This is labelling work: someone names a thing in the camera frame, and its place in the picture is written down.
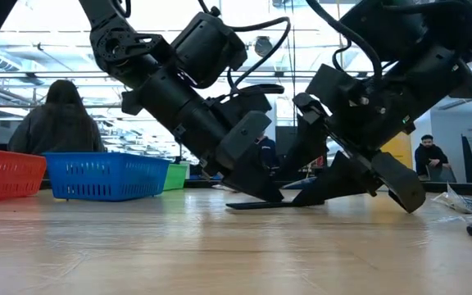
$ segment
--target red basket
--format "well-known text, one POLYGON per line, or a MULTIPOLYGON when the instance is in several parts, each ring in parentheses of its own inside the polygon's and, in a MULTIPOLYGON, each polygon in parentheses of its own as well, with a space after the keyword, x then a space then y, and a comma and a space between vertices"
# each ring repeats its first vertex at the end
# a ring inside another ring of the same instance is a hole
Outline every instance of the red basket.
POLYGON ((44 157, 0 152, 0 200, 36 194, 46 169, 44 157))

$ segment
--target man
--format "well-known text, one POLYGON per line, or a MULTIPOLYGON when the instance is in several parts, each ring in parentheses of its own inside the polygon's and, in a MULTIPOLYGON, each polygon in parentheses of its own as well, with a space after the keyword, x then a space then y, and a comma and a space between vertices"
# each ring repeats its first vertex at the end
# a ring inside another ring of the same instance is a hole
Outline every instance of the man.
POLYGON ((278 167, 278 157, 276 156, 276 143, 274 140, 266 136, 265 131, 261 133, 257 139, 258 145, 260 146, 260 158, 261 162, 269 167, 278 167))
POLYGON ((427 166, 451 168, 447 156, 440 147, 434 145, 433 136, 426 134, 422 136, 422 144, 415 151, 416 174, 421 179, 429 177, 427 166))

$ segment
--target table surface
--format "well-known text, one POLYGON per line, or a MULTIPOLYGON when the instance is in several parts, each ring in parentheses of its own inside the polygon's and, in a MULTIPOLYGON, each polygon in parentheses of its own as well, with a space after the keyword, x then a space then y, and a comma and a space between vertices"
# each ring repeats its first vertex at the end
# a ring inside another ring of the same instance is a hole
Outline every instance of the table surface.
POLYGON ((0 202, 0 294, 472 294, 472 237, 388 196, 232 211, 189 189, 122 203, 0 202))

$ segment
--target yellow object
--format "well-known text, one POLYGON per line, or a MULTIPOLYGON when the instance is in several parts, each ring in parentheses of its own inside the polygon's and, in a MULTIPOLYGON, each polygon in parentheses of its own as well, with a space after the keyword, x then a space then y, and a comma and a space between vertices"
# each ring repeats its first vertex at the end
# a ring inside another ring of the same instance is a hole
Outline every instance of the yellow object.
POLYGON ((413 169, 411 137, 400 133, 382 147, 383 152, 389 152, 407 168, 413 169))

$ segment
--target blue basket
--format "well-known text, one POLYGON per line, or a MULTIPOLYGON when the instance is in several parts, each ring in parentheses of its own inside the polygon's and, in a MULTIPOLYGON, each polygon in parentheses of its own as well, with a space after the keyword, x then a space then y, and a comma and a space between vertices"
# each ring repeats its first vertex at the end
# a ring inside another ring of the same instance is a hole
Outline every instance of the blue basket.
POLYGON ((108 152, 48 152, 55 198, 119 202, 163 192, 169 162, 108 152))

